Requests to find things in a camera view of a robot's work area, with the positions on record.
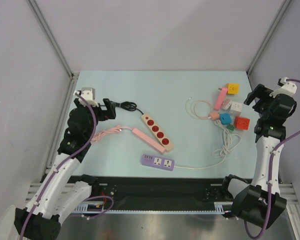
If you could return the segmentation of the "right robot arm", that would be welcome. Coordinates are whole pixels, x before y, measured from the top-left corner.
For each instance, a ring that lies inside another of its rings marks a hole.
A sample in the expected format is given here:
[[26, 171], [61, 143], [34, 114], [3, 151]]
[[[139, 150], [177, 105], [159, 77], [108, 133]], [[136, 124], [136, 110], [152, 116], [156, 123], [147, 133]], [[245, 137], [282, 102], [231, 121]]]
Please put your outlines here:
[[276, 90], [258, 84], [247, 95], [244, 104], [256, 101], [252, 108], [260, 114], [254, 127], [256, 166], [251, 183], [232, 174], [223, 179], [220, 194], [232, 201], [228, 217], [268, 229], [285, 210], [287, 201], [279, 189], [279, 163], [286, 140], [284, 123], [297, 107], [293, 99], [296, 91], [296, 83], [288, 81]]

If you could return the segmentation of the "pink power strip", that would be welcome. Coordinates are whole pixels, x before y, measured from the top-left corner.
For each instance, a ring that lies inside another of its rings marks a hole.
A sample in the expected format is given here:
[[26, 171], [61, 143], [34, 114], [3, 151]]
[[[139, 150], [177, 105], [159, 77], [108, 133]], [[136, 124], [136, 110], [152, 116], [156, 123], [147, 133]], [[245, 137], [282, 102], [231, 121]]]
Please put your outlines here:
[[159, 144], [157, 141], [155, 141], [154, 139], [152, 139], [151, 137], [149, 137], [139, 129], [133, 128], [132, 133], [140, 140], [142, 140], [144, 143], [146, 143], [148, 146], [150, 146], [151, 148], [159, 152], [160, 154], [164, 154], [166, 152], [166, 149], [161, 144]]

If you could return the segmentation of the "blue adapter plug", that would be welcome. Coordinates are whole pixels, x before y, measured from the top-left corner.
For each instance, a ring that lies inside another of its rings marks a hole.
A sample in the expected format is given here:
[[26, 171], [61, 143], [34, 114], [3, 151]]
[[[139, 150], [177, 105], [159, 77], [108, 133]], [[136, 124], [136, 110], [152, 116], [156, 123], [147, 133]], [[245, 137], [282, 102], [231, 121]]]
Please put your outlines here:
[[228, 113], [221, 113], [219, 115], [219, 120], [222, 125], [228, 125], [232, 123], [232, 118]]

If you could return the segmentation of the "orange adapter plug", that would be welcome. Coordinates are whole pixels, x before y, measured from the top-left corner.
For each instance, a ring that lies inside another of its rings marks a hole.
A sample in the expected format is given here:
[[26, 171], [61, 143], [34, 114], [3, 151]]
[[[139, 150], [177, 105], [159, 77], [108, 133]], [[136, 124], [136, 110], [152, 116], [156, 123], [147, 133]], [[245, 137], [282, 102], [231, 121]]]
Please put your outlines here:
[[219, 118], [220, 118], [220, 114], [219, 114], [217, 111], [211, 112], [211, 113], [209, 114], [209, 119], [210, 119], [211, 121], [216, 121], [216, 120], [218, 120]]

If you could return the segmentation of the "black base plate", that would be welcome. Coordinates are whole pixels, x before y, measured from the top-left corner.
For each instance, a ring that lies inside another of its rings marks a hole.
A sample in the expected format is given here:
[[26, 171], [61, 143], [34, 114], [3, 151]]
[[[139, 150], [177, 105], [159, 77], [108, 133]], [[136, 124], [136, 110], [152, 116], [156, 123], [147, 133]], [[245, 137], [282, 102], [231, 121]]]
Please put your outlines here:
[[112, 211], [207, 211], [231, 203], [221, 178], [97, 177], [97, 195], [112, 197]]

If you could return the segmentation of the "beige power strip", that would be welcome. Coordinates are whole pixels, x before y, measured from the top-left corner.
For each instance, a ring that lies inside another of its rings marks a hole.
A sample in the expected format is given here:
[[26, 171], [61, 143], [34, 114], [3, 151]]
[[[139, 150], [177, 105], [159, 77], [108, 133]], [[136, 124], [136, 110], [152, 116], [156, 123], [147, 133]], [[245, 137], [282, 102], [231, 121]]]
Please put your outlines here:
[[174, 149], [174, 144], [170, 138], [165, 134], [162, 128], [157, 124], [153, 117], [149, 113], [141, 115], [141, 119], [144, 124], [148, 127], [153, 136], [158, 142], [164, 147], [166, 152], [171, 152]]

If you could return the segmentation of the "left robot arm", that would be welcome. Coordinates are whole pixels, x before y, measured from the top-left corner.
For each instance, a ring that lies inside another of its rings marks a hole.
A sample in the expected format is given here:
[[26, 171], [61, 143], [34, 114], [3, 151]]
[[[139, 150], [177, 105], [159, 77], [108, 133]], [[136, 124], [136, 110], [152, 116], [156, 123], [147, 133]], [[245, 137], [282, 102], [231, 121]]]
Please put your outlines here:
[[74, 100], [76, 107], [69, 113], [67, 128], [51, 170], [27, 205], [15, 210], [14, 226], [19, 239], [55, 240], [65, 219], [82, 202], [100, 200], [102, 214], [113, 207], [113, 198], [101, 193], [98, 179], [86, 174], [79, 177], [66, 195], [62, 195], [68, 180], [91, 147], [98, 122], [116, 117], [115, 103], [107, 98], [103, 102], [105, 110], [80, 96]]

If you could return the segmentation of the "green adapter plug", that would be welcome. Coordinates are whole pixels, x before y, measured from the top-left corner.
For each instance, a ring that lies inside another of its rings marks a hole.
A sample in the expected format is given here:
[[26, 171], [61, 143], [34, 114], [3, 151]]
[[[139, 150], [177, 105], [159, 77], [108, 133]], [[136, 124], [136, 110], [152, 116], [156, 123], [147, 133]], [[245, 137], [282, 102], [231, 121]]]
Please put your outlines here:
[[232, 125], [232, 124], [228, 124], [227, 126], [226, 126], [226, 128], [228, 129], [228, 131], [229, 132], [231, 132], [231, 133], [233, 133], [234, 132], [234, 130], [235, 130], [235, 126], [234, 125]]

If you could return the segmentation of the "purple power strip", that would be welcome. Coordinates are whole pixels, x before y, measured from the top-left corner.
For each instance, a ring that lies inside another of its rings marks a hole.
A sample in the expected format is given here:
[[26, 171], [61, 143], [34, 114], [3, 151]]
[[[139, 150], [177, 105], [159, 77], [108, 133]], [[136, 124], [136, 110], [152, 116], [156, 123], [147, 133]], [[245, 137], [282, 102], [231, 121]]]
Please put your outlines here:
[[165, 158], [162, 156], [155, 156], [151, 154], [143, 154], [141, 156], [141, 164], [143, 166], [171, 172], [175, 168], [175, 161], [173, 159]]

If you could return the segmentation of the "red cube socket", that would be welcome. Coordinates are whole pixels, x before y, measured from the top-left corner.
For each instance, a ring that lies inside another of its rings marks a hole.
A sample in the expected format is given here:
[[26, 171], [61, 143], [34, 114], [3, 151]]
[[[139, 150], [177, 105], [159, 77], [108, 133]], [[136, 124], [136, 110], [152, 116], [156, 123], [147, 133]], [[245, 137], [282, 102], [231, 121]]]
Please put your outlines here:
[[239, 130], [248, 130], [250, 126], [250, 119], [242, 116], [236, 116], [234, 119], [234, 126]]

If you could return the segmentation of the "yellow cube socket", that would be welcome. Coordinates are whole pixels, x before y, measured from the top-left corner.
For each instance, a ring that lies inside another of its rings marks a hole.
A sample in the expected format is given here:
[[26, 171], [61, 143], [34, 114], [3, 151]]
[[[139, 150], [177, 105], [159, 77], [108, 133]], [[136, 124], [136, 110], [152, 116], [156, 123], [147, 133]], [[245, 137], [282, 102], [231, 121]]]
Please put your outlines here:
[[228, 83], [226, 88], [229, 95], [237, 95], [240, 90], [240, 85], [238, 83]]

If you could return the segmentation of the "white cube socket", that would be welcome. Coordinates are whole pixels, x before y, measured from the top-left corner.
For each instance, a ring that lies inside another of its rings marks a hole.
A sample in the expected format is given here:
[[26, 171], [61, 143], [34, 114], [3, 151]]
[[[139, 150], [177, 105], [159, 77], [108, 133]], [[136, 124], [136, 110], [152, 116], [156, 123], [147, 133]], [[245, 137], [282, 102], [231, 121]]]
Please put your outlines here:
[[225, 99], [221, 104], [220, 109], [227, 111], [232, 116], [240, 116], [242, 113], [243, 105], [239, 102]]

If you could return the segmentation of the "pink triangular socket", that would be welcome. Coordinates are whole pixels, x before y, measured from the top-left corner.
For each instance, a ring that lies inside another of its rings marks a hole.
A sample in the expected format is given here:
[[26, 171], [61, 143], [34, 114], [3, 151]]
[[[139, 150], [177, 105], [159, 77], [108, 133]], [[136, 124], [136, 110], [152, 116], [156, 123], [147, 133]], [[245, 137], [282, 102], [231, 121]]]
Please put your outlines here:
[[221, 90], [218, 94], [217, 100], [213, 107], [214, 110], [218, 111], [221, 108], [221, 105], [222, 105], [223, 101], [225, 100], [227, 93], [228, 93], [227, 87], [221, 88]]

